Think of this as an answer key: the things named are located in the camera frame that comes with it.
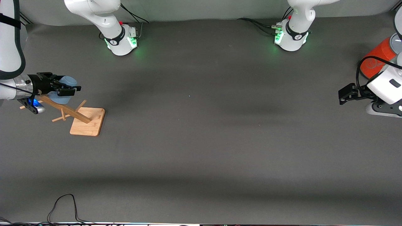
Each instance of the gray table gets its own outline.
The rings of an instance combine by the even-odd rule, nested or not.
[[[246,21],[151,23],[123,57],[95,26],[35,25],[25,72],[73,76],[70,105],[107,114],[72,136],[5,102],[0,215],[42,221],[73,193],[91,221],[400,225],[402,120],[337,97],[392,20],[319,18],[292,53]],[[61,200],[53,220],[73,217]]]

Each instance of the wooden base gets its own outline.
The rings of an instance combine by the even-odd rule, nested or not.
[[[101,131],[100,129],[102,127],[103,117],[105,116],[105,110],[103,108],[81,107],[78,112],[90,118],[91,121],[86,124],[74,118],[70,134],[98,136]]]

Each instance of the can lid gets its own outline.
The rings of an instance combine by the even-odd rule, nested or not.
[[[391,36],[390,46],[394,53],[400,54],[402,52],[402,40],[399,38],[397,33]]]

